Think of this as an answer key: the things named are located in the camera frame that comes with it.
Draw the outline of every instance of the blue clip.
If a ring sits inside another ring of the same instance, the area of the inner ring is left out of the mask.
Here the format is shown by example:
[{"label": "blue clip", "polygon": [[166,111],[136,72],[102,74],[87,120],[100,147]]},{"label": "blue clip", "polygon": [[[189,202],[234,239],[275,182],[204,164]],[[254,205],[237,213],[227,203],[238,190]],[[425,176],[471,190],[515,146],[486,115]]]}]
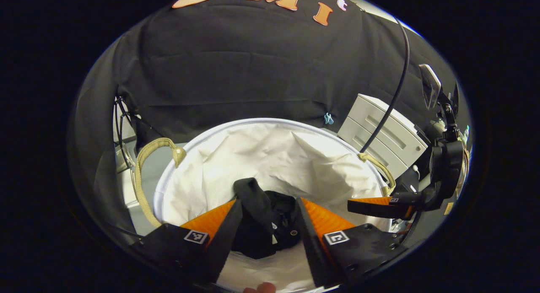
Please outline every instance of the blue clip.
[{"label": "blue clip", "polygon": [[332,119],[332,115],[330,113],[326,113],[324,116],[324,124],[333,124],[334,120]]}]

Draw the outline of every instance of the black cloth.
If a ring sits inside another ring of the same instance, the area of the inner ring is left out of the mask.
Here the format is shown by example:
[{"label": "black cloth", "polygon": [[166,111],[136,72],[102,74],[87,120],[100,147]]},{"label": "black cloth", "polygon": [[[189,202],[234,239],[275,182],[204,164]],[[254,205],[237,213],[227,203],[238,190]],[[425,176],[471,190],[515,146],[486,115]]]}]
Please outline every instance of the black cloth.
[{"label": "black cloth", "polygon": [[293,197],[275,191],[262,191],[255,178],[237,180],[233,189],[242,201],[243,218],[232,251],[259,259],[299,242],[299,213]]}]

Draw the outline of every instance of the beige rope handle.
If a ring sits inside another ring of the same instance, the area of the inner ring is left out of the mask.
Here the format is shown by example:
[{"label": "beige rope handle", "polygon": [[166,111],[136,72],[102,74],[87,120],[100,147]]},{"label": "beige rope handle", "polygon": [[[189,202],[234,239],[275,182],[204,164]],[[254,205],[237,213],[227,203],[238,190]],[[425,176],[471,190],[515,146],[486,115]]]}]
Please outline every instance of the beige rope handle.
[{"label": "beige rope handle", "polygon": [[137,157],[137,166],[135,166],[135,197],[139,201],[140,208],[143,210],[144,216],[148,221],[156,228],[162,225],[159,220],[154,216],[150,205],[146,200],[146,196],[143,193],[143,182],[141,179],[141,170],[143,169],[144,161],[160,147],[170,147],[172,149],[172,158],[174,159],[174,167],[177,168],[181,161],[186,157],[186,151],[180,147],[177,147],[169,138],[158,138],[151,143],[145,145],[141,149]]},{"label": "beige rope handle", "polygon": [[396,187],[396,181],[394,180],[394,176],[390,174],[390,171],[386,168],[386,166],[383,166],[380,162],[378,162],[378,160],[376,160],[372,155],[368,153],[359,153],[358,158],[360,158],[362,162],[366,162],[366,160],[369,160],[372,164],[379,167],[384,172],[384,174],[386,174],[386,178],[388,178],[388,181],[390,181],[390,187],[382,187],[382,193],[385,196],[390,195],[390,193],[392,193],[392,191]]}]

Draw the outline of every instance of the mirror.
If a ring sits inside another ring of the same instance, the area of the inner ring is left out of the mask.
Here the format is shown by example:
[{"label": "mirror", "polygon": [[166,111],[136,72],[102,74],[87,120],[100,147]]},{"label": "mirror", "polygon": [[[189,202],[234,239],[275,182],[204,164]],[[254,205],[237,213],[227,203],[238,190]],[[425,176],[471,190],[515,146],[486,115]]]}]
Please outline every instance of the mirror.
[{"label": "mirror", "polygon": [[422,90],[426,107],[433,109],[437,105],[437,98],[440,93],[440,81],[429,65],[419,65],[422,75]]}]

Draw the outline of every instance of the white fabric liner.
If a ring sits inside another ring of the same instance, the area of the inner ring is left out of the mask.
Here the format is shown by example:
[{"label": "white fabric liner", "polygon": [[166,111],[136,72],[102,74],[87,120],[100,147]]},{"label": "white fabric liner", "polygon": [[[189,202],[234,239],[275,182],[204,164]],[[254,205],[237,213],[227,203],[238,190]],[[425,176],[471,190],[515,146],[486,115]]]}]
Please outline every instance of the white fabric liner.
[{"label": "white fabric liner", "polygon": [[[177,169],[171,160],[154,195],[154,214],[180,226],[234,198],[233,183],[254,177],[263,191],[304,197],[355,225],[389,231],[390,219],[347,212],[347,199],[381,197],[386,186],[370,162],[336,136],[299,122],[254,118],[216,126],[185,145]],[[277,293],[322,292],[309,270],[303,243],[253,260],[230,252],[217,285],[242,292],[262,282]]]}]

